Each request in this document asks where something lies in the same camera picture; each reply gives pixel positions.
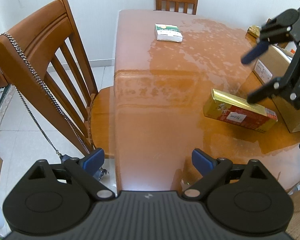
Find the gold box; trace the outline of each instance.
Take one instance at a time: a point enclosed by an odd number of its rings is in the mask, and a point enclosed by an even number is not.
[[[243,126],[265,133],[277,121],[274,111],[257,104],[248,104],[247,100],[216,89],[203,107],[206,117]]]

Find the wooden table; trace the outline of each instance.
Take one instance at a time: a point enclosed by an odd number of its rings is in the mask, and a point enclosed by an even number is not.
[[[182,43],[157,41],[154,24],[177,25]],[[178,190],[201,176],[191,153],[200,148],[234,163],[257,158],[288,189],[300,181],[300,132],[278,115],[262,134],[207,118],[202,108],[215,88],[246,98],[261,83],[242,66],[250,49],[242,29],[196,15],[123,10],[119,14],[114,77],[112,148],[118,190]]]

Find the ribbed black surface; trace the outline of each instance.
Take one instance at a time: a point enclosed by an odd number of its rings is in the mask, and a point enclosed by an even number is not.
[[[34,238],[50,240],[250,239],[221,228],[208,217],[200,203],[182,200],[173,191],[124,191],[115,200],[99,202],[84,222],[65,233],[34,237],[13,232],[6,237],[8,240]],[[291,238],[280,233],[251,239],[288,240]]]

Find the white label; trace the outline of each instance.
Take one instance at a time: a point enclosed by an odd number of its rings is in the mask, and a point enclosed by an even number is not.
[[[231,112],[228,116],[227,119],[235,122],[242,122],[246,118],[245,114],[238,114],[236,112]]]
[[[267,83],[272,78],[271,72],[266,68],[265,65],[258,59],[256,66],[254,67],[255,72],[259,75],[264,83]]]

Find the baseboard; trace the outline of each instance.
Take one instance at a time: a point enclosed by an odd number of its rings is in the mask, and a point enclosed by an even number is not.
[[[89,61],[91,67],[107,67],[114,65],[114,58],[113,59],[100,59],[100,60],[90,60]],[[70,69],[68,64],[62,64],[65,70]],[[48,66],[47,72],[54,72],[55,69],[53,66]]]

